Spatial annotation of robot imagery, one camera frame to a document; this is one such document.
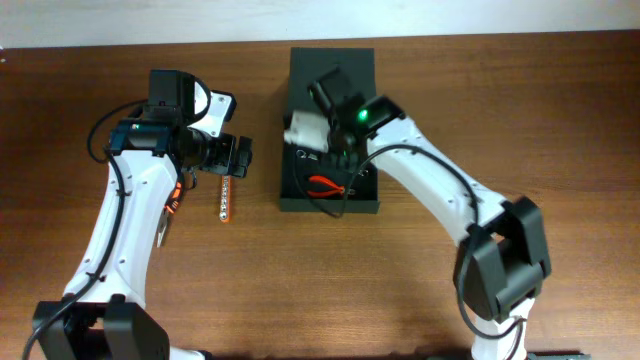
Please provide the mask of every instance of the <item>green light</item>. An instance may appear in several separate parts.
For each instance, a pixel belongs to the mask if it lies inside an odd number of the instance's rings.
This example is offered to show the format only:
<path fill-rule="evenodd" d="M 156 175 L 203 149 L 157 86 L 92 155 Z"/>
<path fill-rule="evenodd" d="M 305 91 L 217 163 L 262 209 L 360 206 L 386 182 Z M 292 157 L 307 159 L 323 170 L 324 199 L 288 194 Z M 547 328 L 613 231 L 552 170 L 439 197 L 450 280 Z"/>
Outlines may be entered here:
<path fill-rule="evenodd" d="M 367 109 L 364 109 L 358 113 L 358 119 L 360 120 L 360 122 L 367 121 L 368 117 L 369 112 L 367 111 Z"/>

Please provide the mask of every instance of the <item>red-handled pliers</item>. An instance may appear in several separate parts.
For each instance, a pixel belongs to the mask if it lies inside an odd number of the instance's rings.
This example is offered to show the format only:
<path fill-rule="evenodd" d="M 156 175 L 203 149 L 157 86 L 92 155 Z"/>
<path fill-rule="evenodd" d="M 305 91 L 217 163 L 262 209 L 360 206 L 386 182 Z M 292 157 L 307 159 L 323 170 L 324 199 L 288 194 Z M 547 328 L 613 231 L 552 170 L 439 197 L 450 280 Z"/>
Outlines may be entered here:
<path fill-rule="evenodd" d="M 309 178 L 309 182 L 323 184 L 333 189 L 333 190 L 322 191 L 322 192 L 307 190 L 307 194 L 309 194 L 309 196 L 311 196 L 312 198 L 325 198 L 325 197 L 329 197 L 337 194 L 344 195 L 344 186 L 338 186 L 336 185 L 336 183 L 327 179 L 324 176 L 313 175 Z M 356 193 L 355 190 L 353 189 L 349 190 L 349 195 L 354 195 L 355 193 Z"/>

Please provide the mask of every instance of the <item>wood grain surface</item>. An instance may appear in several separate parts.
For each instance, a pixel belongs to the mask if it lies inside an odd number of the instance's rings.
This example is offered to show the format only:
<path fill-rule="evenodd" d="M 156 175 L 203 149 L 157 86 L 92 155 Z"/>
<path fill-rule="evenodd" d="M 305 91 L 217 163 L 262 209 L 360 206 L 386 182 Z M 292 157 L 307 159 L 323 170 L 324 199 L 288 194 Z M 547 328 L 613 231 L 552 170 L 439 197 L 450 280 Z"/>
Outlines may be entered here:
<path fill-rule="evenodd" d="M 471 345 L 453 243 L 390 177 L 375 216 L 279 212 L 292 46 L 374 47 L 380 93 L 484 185 L 542 207 L 553 274 L 528 349 L 640 357 L 640 32 L 630 31 L 4 51 L 0 358 L 18 357 L 37 302 L 59 299 L 89 241 L 107 169 L 87 156 L 87 132 L 144 98 L 152 68 L 233 92 L 226 130 L 254 139 L 232 224 L 217 219 L 219 178 L 201 175 L 153 250 L 147 311 L 173 345 L 254 357 Z"/>

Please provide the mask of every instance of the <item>robotic arm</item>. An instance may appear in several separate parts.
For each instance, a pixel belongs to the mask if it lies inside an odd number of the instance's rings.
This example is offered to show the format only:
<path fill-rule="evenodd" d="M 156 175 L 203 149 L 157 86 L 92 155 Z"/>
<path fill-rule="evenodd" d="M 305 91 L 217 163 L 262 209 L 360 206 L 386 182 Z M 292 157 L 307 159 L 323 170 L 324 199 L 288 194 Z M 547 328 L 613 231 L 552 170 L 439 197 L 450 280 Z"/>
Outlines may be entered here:
<path fill-rule="evenodd" d="M 308 118 L 310 124 L 297 124 L 296 136 L 285 133 L 285 141 L 337 153 L 364 148 L 368 158 L 356 173 L 369 162 L 387 172 L 435 215 L 458 247 L 454 283 L 463 319 L 476 334 L 473 358 L 526 358 L 525 321 L 551 274 L 538 207 L 527 198 L 511 203 L 475 181 L 400 107 L 384 96 L 365 101 L 339 69 L 311 84 L 309 93 L 328 120 L 326 143 L 300 134 L 318 128 L 317 119 L 301 116 L 298 122 Z M 503 240 L 496 241 L 497 236 Z M 465 303 L 476 313 L 476 325 Z"/>
<path fill-rule="evenodd" d="M 235 105 L 193 75 L 151 71 L 148 101 L 111 132 L 107 190 L 89 246 L 62 301 L 38 304 L 23 359 L 36 339 L 50 360 L 210 356 L 169 346 L 144 311 L 145 280 L 154 238 L 160 244 L 167 230 L 167 201 L 184 191 L 179 174 L 246 176 L 251 139 L 236 144 L 221 132 Z M 99 319 L 103 329 L 94 329 Z"/>

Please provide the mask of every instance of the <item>white wall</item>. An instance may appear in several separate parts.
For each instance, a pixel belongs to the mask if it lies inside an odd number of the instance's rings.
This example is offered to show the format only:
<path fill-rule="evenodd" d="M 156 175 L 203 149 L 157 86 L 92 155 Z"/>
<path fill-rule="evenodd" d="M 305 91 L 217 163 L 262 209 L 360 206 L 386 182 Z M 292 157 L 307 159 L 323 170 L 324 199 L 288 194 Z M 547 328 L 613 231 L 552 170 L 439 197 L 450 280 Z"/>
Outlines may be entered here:
<path fill-rule="evenodd" d="M 5 48 L 639 27 L 640 0 L 0 0 Z"/>

